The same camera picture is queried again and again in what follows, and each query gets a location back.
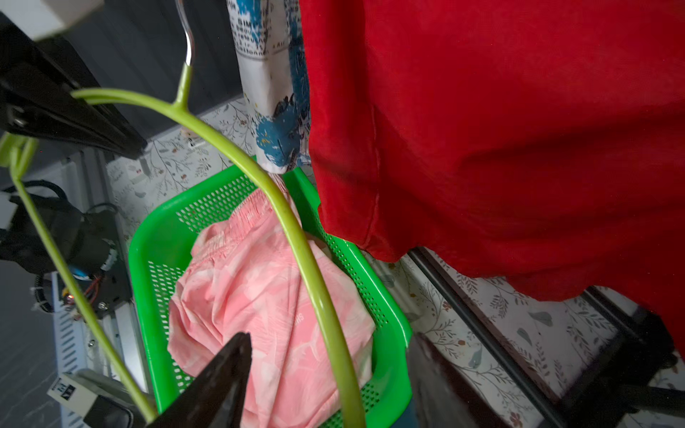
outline red cloth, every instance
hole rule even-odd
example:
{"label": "red cloth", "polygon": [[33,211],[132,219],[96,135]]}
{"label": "red cloth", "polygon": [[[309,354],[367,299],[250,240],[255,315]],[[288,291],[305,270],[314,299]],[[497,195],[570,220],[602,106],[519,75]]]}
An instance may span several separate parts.
{"label": "red cloth", "polygon": [[685,349],[685,3],[300,0],[328,232],[540,300],[599,284]]}

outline floral wallpaper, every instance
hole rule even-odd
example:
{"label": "floral wallpaper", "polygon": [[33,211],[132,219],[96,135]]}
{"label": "floral wallpaper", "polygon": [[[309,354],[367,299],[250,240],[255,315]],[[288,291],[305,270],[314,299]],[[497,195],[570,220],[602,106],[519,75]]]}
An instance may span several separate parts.
{"label": "floral wallpaper", "polygon": [[[222,105],[202,119],[247,153],[255,153],[242,99]],[[110,162],[108,175],[126,241],[130,242],[140,223],[161,203],[230,165],[213,146],[181,128],[154,138],[140,160]],[[316,184],[312,169],[304,170]],[[542,416],[408,256],[397,263],[366,257],[412,328],[425,333],[504,420],[516,428],[538,426]],[[536,301],[518,293],[504,278],[465,277],[434,257],[458,285],[462,297],[493,326],[501,343],[553,400],[564,394],[616,333],[581,298]],[[604,292],[626,312],[635,310],[635,304],[625,297],[611,290]],[[685,389],[682,359],[677,366],[659,372],[652,385]],[[621,424],[621,428],[677,428],[685,427],[685,419],[640,412],[627,415]]]}

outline metal hook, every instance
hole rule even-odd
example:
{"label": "metal hook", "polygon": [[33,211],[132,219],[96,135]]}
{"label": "metal hook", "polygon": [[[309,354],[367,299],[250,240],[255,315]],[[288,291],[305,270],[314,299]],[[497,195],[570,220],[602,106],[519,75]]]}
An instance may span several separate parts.
{"label": "metal hook", "polygon": [[183,2],[184,0],[176,0],[176,10],[178,10],[178,16],[181,18],[183,31],[184,33],[186,33],[186,44],[188,45],[188,50],[186,52],[186,65],[191,66],[193,60],[193,52],[195,51],[195,39],[192,37],[190,23],[188,23],[188,17],[186,16],[186,9],[183,6]]}

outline perforated basket wall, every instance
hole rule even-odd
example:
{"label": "perforated basket wall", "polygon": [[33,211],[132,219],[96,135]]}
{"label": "perforated basket wall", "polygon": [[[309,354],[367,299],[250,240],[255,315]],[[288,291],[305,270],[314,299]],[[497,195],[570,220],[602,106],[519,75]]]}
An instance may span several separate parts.
{"label": "perforated basket wall", "polygon": [[[284,175],[303,228],[328,243],[335,263],[357,285],[376,323],[373,377],[362,389],[366,422],[389,427],[406,408],[411,390],[405,349],[411,330],[405,316],[356,246],[323,231],[316,209],[319,196],[297,169]],[[136,232],[129,265],[153,389],[162,412],[185,390],[192,377],[181,371],[166,350],[169,299],[190,263],[190,249],[201,230],[229,218],[256,189],[237,167],[231,167],[186,190],[154,210]],[[340,412],[326,427],[342,427]]]}

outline pink garment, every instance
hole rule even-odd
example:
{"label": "pink garment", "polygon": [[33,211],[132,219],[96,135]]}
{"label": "pink garment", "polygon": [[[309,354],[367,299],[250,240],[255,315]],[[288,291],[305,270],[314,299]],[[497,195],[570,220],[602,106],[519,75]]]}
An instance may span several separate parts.
{"label": "pink garment", "polygon": [[[310,246],[362,386],[371,378],[375,325],[352,280]],[[256,190],[228,220],[203,230],[191,253],[169,303],[169,352],[181,369],[197,376],[235,333],[246,331],[253,351],[241,427],[316,427],[337,411],[314,310],[264,193]]]}

